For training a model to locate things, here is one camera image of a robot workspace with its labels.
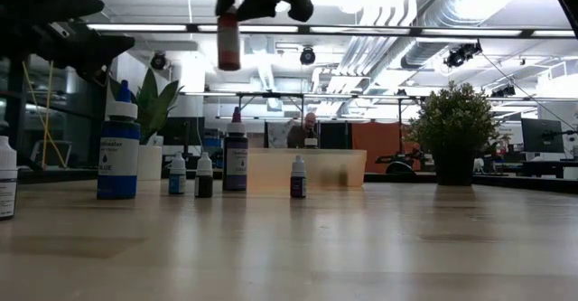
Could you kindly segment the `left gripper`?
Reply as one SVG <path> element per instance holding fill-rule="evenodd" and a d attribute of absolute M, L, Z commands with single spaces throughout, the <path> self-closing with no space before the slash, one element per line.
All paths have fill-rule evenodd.
<path fill-rule="evenodd" d="M 16 21 L 67 21 L 101 12 L 100 0 L 1 0 L 1 58 L 36 54 L 59 69 L 95 76 L 135 45 L 125 35 L 107 35 L 84 23 L 25 24 Z"/>

